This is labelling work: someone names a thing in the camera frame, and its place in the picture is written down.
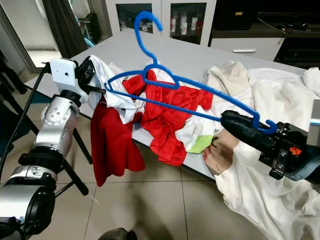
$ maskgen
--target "red cloth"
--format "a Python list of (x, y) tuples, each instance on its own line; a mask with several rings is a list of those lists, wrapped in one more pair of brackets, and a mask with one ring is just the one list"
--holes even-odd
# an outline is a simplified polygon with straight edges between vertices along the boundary
[[(157, 77), (152, 70), (147, 73), (147, 79), (156, 81)], [(213, 94), (187, 86), (177, 90), (166, 87), (145, 84), (141, 75), (134, 76), (123, 82), (129, 94), (139, 95), (137, 90), (145, 89), (146, 98), (181, 108), (195, 111), (200, 105), (209, 110), (212, 105)], [(141, 126), (153, 136), (150, 149), (159, 156), (159, 161), (180, 166), (186, 158), (186, 150), (182, 142), (178, 141), (175, 131), (182, 129), (190, 114), (171, 108), (147, 102), (141, 120)]]
[(120, 177), (125, 173), (125, 169), (145, 169), (145, 162), (132, 142), (133, 123), (141, 117), (142, 113), (138, 112), (132, 122), (123, 124), (117, 110), (107, 107), (102, 96), (90, 124), (93, 170), (99, 187), (112, 174)]

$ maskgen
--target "drawer handle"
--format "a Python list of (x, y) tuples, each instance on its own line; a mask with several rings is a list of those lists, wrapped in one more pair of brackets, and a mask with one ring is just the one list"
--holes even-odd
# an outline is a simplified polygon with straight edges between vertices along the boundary
[(255, 49), (233, 49), (234, 53), (255, 53)]

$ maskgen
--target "hanger hook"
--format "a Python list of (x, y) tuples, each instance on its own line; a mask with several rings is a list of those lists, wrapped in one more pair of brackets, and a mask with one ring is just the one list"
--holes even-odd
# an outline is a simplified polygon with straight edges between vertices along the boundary
[(161, 23), (159, 22), (159, 20), (149, 11), (142, 11), (140, 12), (136, 17), (135, 17), (135, 20), (134, 20), (134, 32), (135, 32), (135, 36), (136, 36), (136, 39), (138, 41), (138, 44), (141, 48), (141, 50), (146, 54), (148, 55), (150, 58), (152, 58), (153, 60), (153, 63), (154, 64), (158, 64), (158, 61), (157, 61), (157, 57), (156, 55), (154, 55), (152, 52), (149, 52), (144, 44), (142, 43), (142, 40), (141, 40), (141, 36), (140, 36), (140, 31), (139, 31), (139, 24), (141, 22), (141, 20), (143, 19), (149, 19), (151, 20), (152, 22), (155, 22), (157, 28), (159, 29), (159, 31), (162, 31), (163, 30), (163, 27), (161, 25)]

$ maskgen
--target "clothes hanger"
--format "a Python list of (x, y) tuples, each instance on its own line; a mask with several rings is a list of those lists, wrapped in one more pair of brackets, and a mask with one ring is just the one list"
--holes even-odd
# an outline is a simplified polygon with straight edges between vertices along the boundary
[[(110, 78), (107, 82), (104, 83), (104, 87), (108, 92), (114, 93), (114, 94), (118, 94), (118, 95), (122, 95), (122, 96), (126, 96), (126, 97), (130, 97), (130, 98), (133, 98), (133, 99), (139, 99), (139, 100), (142, 100), (142, 101), (145, 101), (145, 102), (148, 102), (148, 103), (160, 105), (160, 106), (167, 107), (167, 108), (170, 108), (170, 109), (174, 109), (174, 110), (177, 110), (177, 111), (182, 111), (182, 112), (185, 112), (185, 113), (188, 113), (188, 114), (192, 114), (192, 115), (196, 115), (196, 116), (199, 116), (199, 117), (211, 119), (213, 121), (221, 122), (221, 119), (219, 117), (216, 117), (216, 116), (210, 116), (210, 115), (207, 115), (207, 114), (203, 114), (203, 113), (192, 111), (192, 110), (185, 109), (185, 108), (182, 108), (182, 107), (178, 107), (178, 106), (174, 106), (174, 105), (171, 105), (171, 104), (163, 103), (163, 102), (160, 102), (160, 101), (155, 101), (155, 100), (151, 100), (151, 99), (148, 99), (148, 98), (144, 98), (144, 97), (128, 94), (128, 93), (125, 93), (125, 92), (116, 91), (111, 86), (111, 82), (113, 82), (114, 80), (122, 78), (122, 77), (126, 77), (126, 76), (132, 76), (132, 75), (142, 75), (142, 79), (146, 84), (151, 84), (151, 85), (155, 85), (155, 86), (159, 86), (159, 87), (163, 87), (163, 88), (168, 88), (168, 89), (173, 89), (173, 90), (177, 90), (180, 87), (179, 82), (183, 82), (183, 83), (187, 83), (189, 85), (198, 87), (200, 89), (203, 89), (205, 91), (208, 91), (208, 92), (210, 92), (210, 93), (212, 93), (214, 95), (217, 95), (217, 96), (227, 100), (228, 102), (231, 102), (232, 104), (238, 106), (239, 108), (243, 109), (244, 111), (248, 112), (249, 114), (251, 114), (253, 116), (252, 127), (255, 128), (255, 129), (260, 130), (264, 134), (271, 135), (271, 134), (276, 132), (276, 130), (278, 129), (277, 125), (272, 120), (269, 120), (269, 119), (265, 121), (266, 124), (269, 126), (269, 128), (260, 128), (259, 127), (260, 115), (259, 115), (259, 113), (257, 111), (255, 111), (251, 107), (243, 104), (242, 102), (234, 99), (233, 97), (225, 94), (224, 92), (221, 92), (219, 90), (211, 88), (211, 87), (209, 87), (209, 86), (207, 86), (207, 85), (205, 85), (203, 83), (196, 82), (196, 81), (190, 80), (190, 79), (182, 77), (182, 76), (174, 75), (168, 68), (166, 68), (165, 66), (159, 64), (158, 60), (157, 60), (157, 57), (153, 53), (149, 52), (145, 48), (144, 44), (142, 43), (142, 39), (141, 39), (141, 36), (140, 36), (140, 31), (139, 31), (139, 23), (141, 22), (141, 20), (144, 20), (144, 19), (148, 19), (148, 20), (154, 21), (156, 26), (157, 26), (157, 28), (159, 29), (159, 31), (162, 31), (163, 27), (162, 27), (161, 23), (159, 22), (159, 20), (149, 11), (140, 12), (136, 16), (135, 21), (134, 21), (134, 32), (135, 32), (135, 36), (136, 36), (136, 39), (138, 41), (138, 44), (139, 44), (141, 50), (147, 56), (152, 58), (153, 63), (147, 65), (143, 70), (126, 71), (126, 72), (117, 74), (114, 77)], [(146, 77), (147, 77), (147, 72), (150, 69), (161, 69), (161, 70), (165, 71), (173, 79), (174, 84), (167, 84), (167, 83), (164, 83), (164, 82), (148, 80)]]

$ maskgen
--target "tiled floor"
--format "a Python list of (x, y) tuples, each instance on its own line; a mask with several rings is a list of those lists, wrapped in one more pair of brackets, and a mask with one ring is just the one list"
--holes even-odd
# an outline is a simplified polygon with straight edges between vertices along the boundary
[[(17, 95), (24, 105), (28, 95)], [(39, 127), (45, 104), (33, 104), (30, 118)], [(77, 126), (89, 149), (90, 121), (80, 117)], [(30, 149), (35, 135), (14, 142), (2, 179), (11, 174), (21, 153)], [(67, 157), (73, 169), (89, 188), (82, 196), (73, 186), (56, 199), (52, 222), (31, 240), (97, 240), (104, 232), (124, 227), (133, 229), (139, 240), (265, 240), (244, 217), (229, 210), (214, 182), (183, 167), (157, 161), (142, 145), (138, 146), (146, 163), (141, 172), (126, 171), (122, 177), (110, 177), (97, 187), (89, 165), (74, 141)], [(61, 173), (57, 188), (70, 181)]]

